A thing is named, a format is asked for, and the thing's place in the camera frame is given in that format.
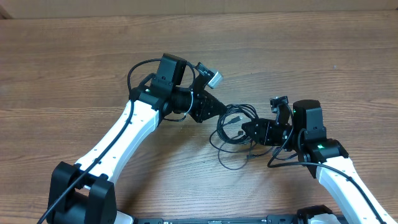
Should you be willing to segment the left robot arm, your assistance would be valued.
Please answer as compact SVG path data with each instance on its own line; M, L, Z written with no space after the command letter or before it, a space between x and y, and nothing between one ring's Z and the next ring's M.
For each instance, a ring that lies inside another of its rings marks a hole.
M60 162L50 181L48 207L39 223L134 223L118 210L115 185L125 165L146 137L170 113L201 123L226 111L205 88L216 88L222 74L202 63L192 65L171 54L138 86L128 85L126 107L99 143L74 164Z

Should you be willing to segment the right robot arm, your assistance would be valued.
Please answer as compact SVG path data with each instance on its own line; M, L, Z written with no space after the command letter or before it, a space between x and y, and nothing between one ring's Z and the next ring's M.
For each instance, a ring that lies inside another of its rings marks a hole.
M328 191L348 223L394 223L361 180L343 145L326 135L321 104L300 100L289 106L286 97L270 100L276 119L254 118L242 129L256 143L295 151L298 160L268 167L304 166Z

